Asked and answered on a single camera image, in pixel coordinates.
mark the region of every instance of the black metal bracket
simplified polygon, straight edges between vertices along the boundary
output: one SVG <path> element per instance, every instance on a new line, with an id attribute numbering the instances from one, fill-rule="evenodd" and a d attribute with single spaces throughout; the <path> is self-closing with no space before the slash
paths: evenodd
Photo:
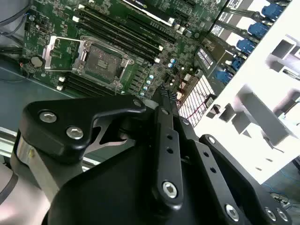
<path id="1" fill-rule="evenodd" d="M 23 111 L 20 131 L 28 144 L 60 162 L 70 164 L 82 159 L 91 142 L 96 119 L 133 116 L 145 111 L 145 105 L 129 95 L 34 102 Z M 48 122 L 40 118 L 43 112 L 51 113 L 45 115 L 49 117 L 46 118 Z M 70 138 L 66 131 L 71 127 L 80 128 L 83 137 Z"/>
<path id="2" fill-rule="evenodd" d="M 253 224 L 292 224 L 286 210 L 239 164 L 239 162 L 211 135 L 203 135 L 200 142 L 207 145 L 231 192 L 236 193 L 239 206 Z"/>
<path id="3" fill-rule="evenodd" d="M 159 90 L 153 101 L 158 106 L 152 109 L 133 96 L 37 102 L 24 109 L 19 138 L 25 148 L 16 143 L 15 149 L 42 189 L 56 188 L 48 192 L 49 199 L 55 196 L 50 225 L 292 224 L 214 137 L 197 137 L 189 121 L 178 116 L 175 102 Z M 45 112 L 55 119 L 42 120 Z M 70 138 L 70 127 L 80 128 L 81 138 Z M 94 127 L 105 128 L 96 139 Z M 107 143 L 113 133 L 134 138 L 136 146 L 80 174 L 78 164 L 88 146 Z M 74 175 L 65 170 L 61 177 L 56 164 Z M 43 174 L 52 182 L 41 183 Z"/>

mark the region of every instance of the hex bolt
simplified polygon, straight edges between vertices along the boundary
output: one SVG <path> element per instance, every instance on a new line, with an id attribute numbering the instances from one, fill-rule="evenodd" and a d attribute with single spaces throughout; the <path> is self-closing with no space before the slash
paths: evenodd
<path id="1" fill-rule="evenodd" d="M 52 112 L 42 112 L 39 115 L 41 121 L 45 123 L 54 123 L 57 120 L 57 117 Z"/>
<path id="2" fill-rule="evenodd" d="M 187 119 L 182 117 L 181 120 L 185 125 L 189 125 L 189 121 Z"/>
<path id="3" fill-rule="evenodd" d="M 163 111 L 164 114 L 169 115 L 169 112 L 166 109 L 162 108 L 161 111 Z"/>
<path id="4" fill-rule="evenodd" d="M 74 140 L 79 140 L 83 138 L 83 131 L 79 127 L 69 127 L 67 135 Z"/>
<path id="5" fill-rule="evenodd" d="M 215 143 L 216 143 L 215 139 L 213 139 L 212 137 L 209 137 L 208 139 L 209 139 L 209 141 L 210 141 L 212 144 L 215 144 Z"/>
<path id="6" fill-rule="evenodd" d="M 141 107 L 142 104 L 138 101 L 138 100 L 133 100 L 133 103 L 137 106 L 137 107 Z"/>
<path id="7" fill-rule="evenodd" d="M 272 220 L 272 221 L 276 221 L 276 216 L 275 214 L 268 208 L 268 207 L 265 207 L 264 208 L 266 213 L 267 213 L 267 216 Z"/>
<path id="8" fill-rule="evenodd" d="M 163 191 L 169 198 L 176 198 L 177 196 L 177 188 L 169 181 L 163 183 Z"/>
<path id="9" fill-rule="evenodd" d="M 289 221 L 286 214 L 281 209 L 277 208 L 276 211 L 284 221 L 286 221 L 286 222 Z"/>
<path id="10" fill-rule="evenodd" d="M 225 206 L 225 209 L 226 209 L 226 213 L 227 215 L 235 222 L 238 222 L 240 220 L 240 216 L 237 212 L 237 210 L 232 206 L 232 205 L 229 205 L 227 204 Z"/>

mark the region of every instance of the ram slot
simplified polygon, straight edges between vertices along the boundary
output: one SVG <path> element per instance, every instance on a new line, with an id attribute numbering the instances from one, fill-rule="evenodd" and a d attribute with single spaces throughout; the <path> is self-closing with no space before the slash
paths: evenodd
<path id="1" fill-rule="evenodd" d="M 130 40 L 130 42 L 133 43 L 133 45 L 138 45 L 145 50 L 152 51 L 156 55 L 162 51 L 162 47 L 160 45 L 155 46 L 149 41 L 139 38 L 138 34 L 132 34 L 127 30 L 123 30 L 120 28 L 119 25 L 116 26 L 112 23 L 109 23 L 105 19 L 102 19 L 99 16 L 96 16 L 85 9 L 81 9 L 79 13 L 79 17 L 82 20 L 82 22 L 86 22 L 86 23 L 90 22 L 90 25 L 95 25 L 97 29 L 99 27 L 105 27 L 106 30 L 113 32 L 119 38 L 126 39 L 127 41 Z"/>
<path id="2" fill-rule="evenodd" d="M 67 90 L 76 90 L 91 97 L 114 95 L 114 91 L 74 74 L 69 74 L 67 76 L 67 81 L 64 83 L 64 87 Z"/>
<path id="3" fill-rule="evenodd" d="M 106 87 L 103 87 L 101 85 L 95 84 L 94 82 L 92 82 L 84 77 L 71 74 L 68 79 L 71 79 L 74 83 L 75 82 L 82 83 L 85 85 L 85 87 L 90 88 L 91 90 L 93 90 L 99 94 L 114 95 L 114 91 L 109 90 Z"/>
<path id="4" fill-rule="evenodd" d="M 87 30 L 89 33 L 102 38 L 110 43 L 112 43 L 113 45 L 117 45 L 125 50 L 128 50 L 134 54 L 136 54 L 137 56 L 140 56 L 150 62 L 154 62 L 155 56 L 149 55 L 149 52 L 145 53 L 144 51 L 141 51 L 137 48 L 137 46 L 134 45 L 128 45 L 128 43 L 121 41 L 120 39 L 108 34 L 105 32 L 105 30 L 103 29 L 98 29 L 96 30 L 94 26 L 91 26 L 87 23 L 84 22 L 80 22 L 78 23 L 78 27 L 83 28 L 84 30 Z"/>
<path id="5" fill-rule="evenodd" d="M 116 21 L 116 20 L 112 19 L 111 17 L 106 16 L 89 6 L 86 6 L 84 9 L 85 9 L 85 11 L 83 10 L 83 12 L 89 12 L 89 15 L 94 15 L 95 18 L 97 18 L 97 19 L 101 18 L 102 21 L 104 21 L 110 25 L 114 25 L 117 29 L 125 32 L 126 34 L 129 34 L 130 38 L 137 39 L 137 41 L 140 42 L 141 44 L 147 45 L 149 47 L 152 47 L 156 50 L 161 51 L 161 44 L 154 41 L 153 39 L 150 39 L 146 36 L 140 35 L 136 30 L 132 29 L 131 27 L 126 26 L 126 25 L 122 24 L 121 22 Z"/>
<path id="6" fill-rule="evenodd" d="M 151 25 L 149 25 L 149 24 L 147 24 L 147 23 L 141 21 L 140 19 L 134 17 L 133 15 L 128 15 L 127 18 L 128 18 L 129 20 L 131 20 L 131 21 L 137 23 L 138 25 L 142 26 L 144 29 L 146 29 L 146 30 L 148 30 L 148 31 L 150 31 L 150 32 L 152 32 L 152 33 L 154 33 L 154 34 L 157 34 L 157 35 L 160 36 L 162 39 L 164 39 L 164 40 L 166 40 L 166 41 L 168 41 L 168 42 L 170 42 L 170 43 L 172 43 L 172 44 L 175 44 L 176 39 L 173 38 L 172 36 L 167 35 L 167 34 L 164 33 L 164 32 L 161 32 L 160 30 L 158 30 L 158 29 L 152 27 Z"/>

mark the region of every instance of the motherboard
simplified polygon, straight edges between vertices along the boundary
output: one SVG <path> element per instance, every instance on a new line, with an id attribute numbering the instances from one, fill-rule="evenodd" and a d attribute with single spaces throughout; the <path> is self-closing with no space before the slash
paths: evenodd
<path id="1" fill-rule="evenodd" d="M 195 56 L 226 0 L 34 0 L 22 66 L 73 97 L 164 86 L 183 101 L 201 78 Z"/>

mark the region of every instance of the floor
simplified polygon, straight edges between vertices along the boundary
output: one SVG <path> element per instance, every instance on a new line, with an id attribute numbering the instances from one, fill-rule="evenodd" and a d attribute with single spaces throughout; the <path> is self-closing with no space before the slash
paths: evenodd
<path id="1" fill-rule="evenodd" d="M 300 173 L 289 163 L 282 170 L 268 179 L 263 187 L 268 192 L 286 195 L 292 206 L 287 209 L 293 220 L 293 225 L 300 225 Z"/>

